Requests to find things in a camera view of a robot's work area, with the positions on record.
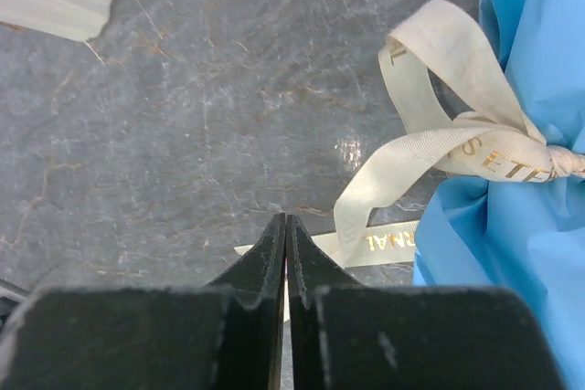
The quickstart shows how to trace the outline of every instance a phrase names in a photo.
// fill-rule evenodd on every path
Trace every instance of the gray marble surface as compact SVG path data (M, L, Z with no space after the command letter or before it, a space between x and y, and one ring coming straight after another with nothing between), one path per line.
M199 286L276 212L333 231L356 169L404 133L377 52L424 2L115 0L90 47L0 26L0 278ZM374 223L420 217L441 179Z

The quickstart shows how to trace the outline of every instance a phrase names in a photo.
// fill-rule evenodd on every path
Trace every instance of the blue fabric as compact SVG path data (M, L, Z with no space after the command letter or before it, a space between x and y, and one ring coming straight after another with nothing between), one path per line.
M585 153L585 0L481 0L480 23L548 142ZM453 178L431 199L416 241L416 284L517 291L569 388L585 389L585 182Z

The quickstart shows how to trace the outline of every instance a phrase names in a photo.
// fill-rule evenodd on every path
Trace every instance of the cream satin ribbon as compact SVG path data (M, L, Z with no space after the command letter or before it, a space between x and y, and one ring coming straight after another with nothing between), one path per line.
M433 166L492 181L585 177L585 156L547 146L522 112L483 31L457 6L431 0L390 33L378 58L408 135L380 147L335 203L342 267L358 251L371 210L395 203ZM473 111L452 120L428 69Z

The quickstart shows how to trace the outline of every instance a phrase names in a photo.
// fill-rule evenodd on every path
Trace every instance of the ribbon knot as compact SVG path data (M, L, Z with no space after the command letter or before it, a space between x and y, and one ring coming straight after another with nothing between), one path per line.
M575 154L567 148L555 145L550 145L548 152L558 177L569 177L573 174L585 177L585 155Z
M505 182L585 177L585 156L547 146L484 32L457 6L431 0L390 33L378 60L409 135L375 151L335 203L342 266L355 253L372 208L395 203L432 167ZM472 111L450 118L429 70Z

